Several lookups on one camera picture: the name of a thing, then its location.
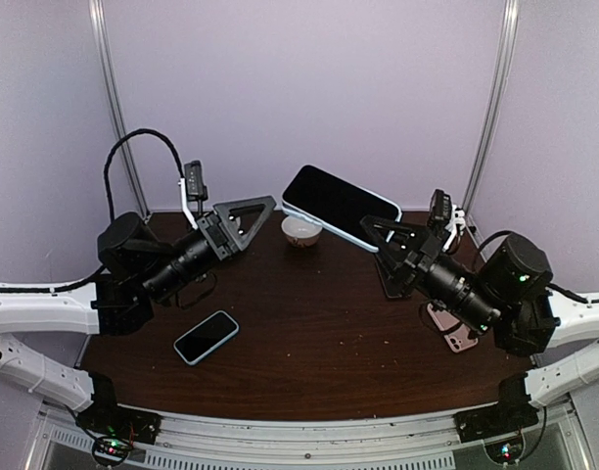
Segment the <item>aluminium frame post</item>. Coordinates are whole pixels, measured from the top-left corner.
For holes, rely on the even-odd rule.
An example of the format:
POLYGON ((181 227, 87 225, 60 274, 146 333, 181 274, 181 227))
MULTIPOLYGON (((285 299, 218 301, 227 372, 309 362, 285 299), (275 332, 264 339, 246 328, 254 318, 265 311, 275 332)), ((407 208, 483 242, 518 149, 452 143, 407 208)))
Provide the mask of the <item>aluminium frame post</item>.
MULTIPOLYGON (((88 1, 91 27, 95 38, 99 56, 104 86, 110 109, 111 123, 116 139, 123 137, 127 131, 123 118, 122 106, 118 95, 115 77, 115 68, 110 47, 110 40, 105 17, 104 2, 102 0, 88 1)), ((149 207, 143 193, 142 184, 134 162, 134 157, 129 143, 125 143, 119 150, 126 179, 134 196, 138 212, 143 217, 150 215, 149 207)))
POLYGON ((490 85, 481 135, 475 153, 474 163, 463 197, 463 210, 469 213, 475 203, 480 188, 484 167, 490 152, 494 132, 500 115, 502 100, 513 62, 519 28, 521 2, 506 0, 498 37, 493 77, 490 85))

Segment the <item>white ceramic bowl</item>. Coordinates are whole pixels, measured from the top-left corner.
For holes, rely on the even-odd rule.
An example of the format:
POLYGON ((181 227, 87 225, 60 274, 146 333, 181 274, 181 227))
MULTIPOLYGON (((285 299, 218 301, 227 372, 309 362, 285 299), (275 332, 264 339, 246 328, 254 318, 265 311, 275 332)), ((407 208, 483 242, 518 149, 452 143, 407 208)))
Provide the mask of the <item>white ceramic bowl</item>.
POLYGON ((286 216, 281 222, 281 230, 291 246, 308 248, 318 242, 322 227, 296 217, 286 216))

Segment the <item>left aluminium frame post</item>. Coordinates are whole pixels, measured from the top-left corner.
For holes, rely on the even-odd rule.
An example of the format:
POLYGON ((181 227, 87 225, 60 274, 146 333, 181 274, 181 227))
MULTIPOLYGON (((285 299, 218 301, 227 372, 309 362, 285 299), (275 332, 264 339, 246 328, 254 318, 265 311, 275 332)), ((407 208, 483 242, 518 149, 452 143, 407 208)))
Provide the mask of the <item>left aluminium frame post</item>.
MULTIPOLYGON (((111 123, 116 139, 123 137, 127 131, 123 118, 122 106, 118 95, 115 77, 115 68, 110 47, 110 40, 105 17, 104 2, 102 0, 88 1, 91 27, 95 38, 99 56, 104 86, 110 109, 111 123)), ((143 193, 142 184, 134 162, 134 157, 129 143, 125 143, 119 150, 126 179, 134 196, 138 212, 143 217, 150 215, 149 207, 143 193)))

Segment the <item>front aluminium rail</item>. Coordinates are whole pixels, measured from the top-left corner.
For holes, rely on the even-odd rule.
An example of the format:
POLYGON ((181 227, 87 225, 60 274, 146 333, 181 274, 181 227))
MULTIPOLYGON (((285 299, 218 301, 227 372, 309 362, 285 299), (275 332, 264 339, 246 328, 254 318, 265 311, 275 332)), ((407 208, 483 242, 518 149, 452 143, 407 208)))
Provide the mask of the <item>front aluminium rail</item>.
MULTIPOLYGON (((547 408, 542 424, 463 442, 453 414, 461 408, 391 418, 339 421, 241 420, 155 411, 152 445, 135 444, 116 469, 596 469, 573 405, 547 408), (499 440, 525 439, 527 458, 497 464, 487 454, 499 440)), ((72 417, 41 405, 21 469, 102 469, 92 440, 72 417)))

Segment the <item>right aluminium frame post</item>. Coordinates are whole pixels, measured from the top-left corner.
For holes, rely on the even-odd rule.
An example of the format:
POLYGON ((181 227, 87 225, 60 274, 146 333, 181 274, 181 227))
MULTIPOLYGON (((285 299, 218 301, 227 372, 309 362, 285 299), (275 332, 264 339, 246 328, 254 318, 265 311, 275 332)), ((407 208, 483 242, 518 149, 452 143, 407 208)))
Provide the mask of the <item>right aluminium frame post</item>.
POLYGON ((463 197, 463 210, 469 213, 475 203, 480 188, 484 167, 490 152, 494 132, 500 115, 502 100, 513 62, 519 28, 521 2, 506 0, 498 37, 493 77, 490 85, 481 135, 475 153, 474 163, 463 197))

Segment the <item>pink phone case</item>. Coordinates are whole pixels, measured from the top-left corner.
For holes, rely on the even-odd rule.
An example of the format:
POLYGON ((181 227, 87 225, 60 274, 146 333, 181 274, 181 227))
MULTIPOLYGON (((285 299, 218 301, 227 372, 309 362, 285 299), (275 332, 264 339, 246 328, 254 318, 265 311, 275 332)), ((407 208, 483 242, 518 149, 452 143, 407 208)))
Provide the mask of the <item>pink phone case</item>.
POLYGON ((453 353, 463 353, 478 345, 477 338, 469 337, 470 328, 446 310, 438 310, 433 305, 428 305, 426 313, 453 353))

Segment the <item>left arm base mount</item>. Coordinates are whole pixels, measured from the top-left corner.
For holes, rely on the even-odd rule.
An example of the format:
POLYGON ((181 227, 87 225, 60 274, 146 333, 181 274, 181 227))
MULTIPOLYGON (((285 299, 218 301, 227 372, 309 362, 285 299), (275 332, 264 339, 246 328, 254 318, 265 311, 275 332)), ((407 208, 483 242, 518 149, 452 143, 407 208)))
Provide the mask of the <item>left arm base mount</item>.
POLYGON ((159 414, 119 405, 111 396, 93 399, 72 416, 91 439, 91 456, 105 468, 122 464, 136 444, 153 445, 161 426, 159 414))

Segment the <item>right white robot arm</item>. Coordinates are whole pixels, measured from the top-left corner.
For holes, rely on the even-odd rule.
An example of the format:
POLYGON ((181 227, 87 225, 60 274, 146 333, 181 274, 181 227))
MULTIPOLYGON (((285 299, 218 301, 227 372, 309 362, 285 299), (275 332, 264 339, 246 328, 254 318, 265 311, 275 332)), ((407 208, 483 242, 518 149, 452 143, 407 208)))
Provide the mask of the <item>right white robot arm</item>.
POLYGON ((542 408, 599 381, 599 293, 574 294, 552 282, 546 254, 526 237, 507 234, 477 272, 448 255, 423 225, 368 215, 363 230, 377 246, 379 266, 402 295, 423 294, 466 325, 473 337, 493 334, 495 345, 530 356, 565 344, 588 346, 552 364, 504 380, 488 411, 494 431, 510 431, 526 405, 542 408))

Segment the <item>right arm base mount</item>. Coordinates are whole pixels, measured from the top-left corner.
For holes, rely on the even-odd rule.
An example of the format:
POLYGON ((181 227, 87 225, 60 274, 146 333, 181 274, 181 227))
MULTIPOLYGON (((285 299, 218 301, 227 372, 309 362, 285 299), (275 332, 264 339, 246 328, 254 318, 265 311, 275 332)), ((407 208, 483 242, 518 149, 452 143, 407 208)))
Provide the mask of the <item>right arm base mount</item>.
POLYGON ((486 457, 507 467, 526 456, 524 430, 538 424, 538 410, 528 399, 500 399, 495 404, 459 411, 453 419, 462 444, 481 441, 486 457))

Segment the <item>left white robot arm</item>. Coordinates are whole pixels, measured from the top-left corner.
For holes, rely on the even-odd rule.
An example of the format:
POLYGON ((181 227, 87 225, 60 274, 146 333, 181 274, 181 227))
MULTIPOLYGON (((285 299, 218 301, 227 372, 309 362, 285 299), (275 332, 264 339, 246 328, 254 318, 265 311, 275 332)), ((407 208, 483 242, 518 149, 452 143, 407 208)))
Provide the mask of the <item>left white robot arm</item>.
POLYGON ((245 251, 276 206, 271 196, 220 203, 190 230, 161 241, 135 212, 110 223, 97 240, 99 269, 66 285, 0 283, 0 376, 89 416, 107 435, 127 424, 112 381, 67 367, 15 340, 21 332, 132 334, 191 282, 245 251))

